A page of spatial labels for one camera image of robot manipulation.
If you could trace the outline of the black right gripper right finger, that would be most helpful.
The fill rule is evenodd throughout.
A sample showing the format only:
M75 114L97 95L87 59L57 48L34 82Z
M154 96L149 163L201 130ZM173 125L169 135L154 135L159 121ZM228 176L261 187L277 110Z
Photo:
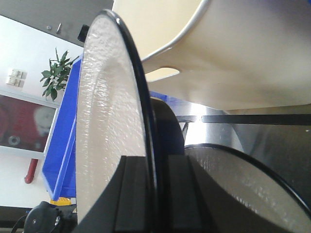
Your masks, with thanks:
M169 155L163 165L163 233L234 233L234 199L193 159Z

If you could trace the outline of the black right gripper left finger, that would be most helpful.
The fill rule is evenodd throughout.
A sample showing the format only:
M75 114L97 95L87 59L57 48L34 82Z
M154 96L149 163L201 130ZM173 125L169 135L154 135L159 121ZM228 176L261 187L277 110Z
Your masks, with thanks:
M77 233L153 233L147 158L122 156L117 169Z

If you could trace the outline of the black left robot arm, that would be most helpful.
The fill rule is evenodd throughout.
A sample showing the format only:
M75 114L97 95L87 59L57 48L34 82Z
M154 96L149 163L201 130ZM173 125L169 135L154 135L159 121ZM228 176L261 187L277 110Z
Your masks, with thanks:
M122 156L110 182L78 222L75 204L53 206L45 201L21 217L26 233L147 233L150 230L146 158Z

